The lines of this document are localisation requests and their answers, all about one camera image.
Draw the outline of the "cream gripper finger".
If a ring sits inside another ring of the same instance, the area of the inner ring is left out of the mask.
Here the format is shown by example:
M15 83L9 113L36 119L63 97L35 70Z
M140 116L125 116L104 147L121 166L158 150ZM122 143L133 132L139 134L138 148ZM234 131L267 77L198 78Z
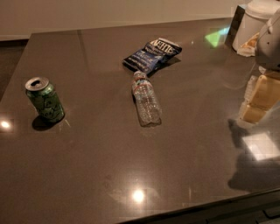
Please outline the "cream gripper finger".
M261 75L255 84L249 106L270 110L280 100L280 80Z
M239 118L247 123L259 123L266 115L260 108L254 108L243 102L239 111Z

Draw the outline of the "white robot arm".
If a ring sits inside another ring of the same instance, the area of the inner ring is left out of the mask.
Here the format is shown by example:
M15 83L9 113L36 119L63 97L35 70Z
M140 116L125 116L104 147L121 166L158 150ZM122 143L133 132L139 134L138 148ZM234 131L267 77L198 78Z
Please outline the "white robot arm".
M259 123L280 101L280 10L237 53L255 56L256 64L263 71L259 77L250 77L240 107L237 124L248 128Z

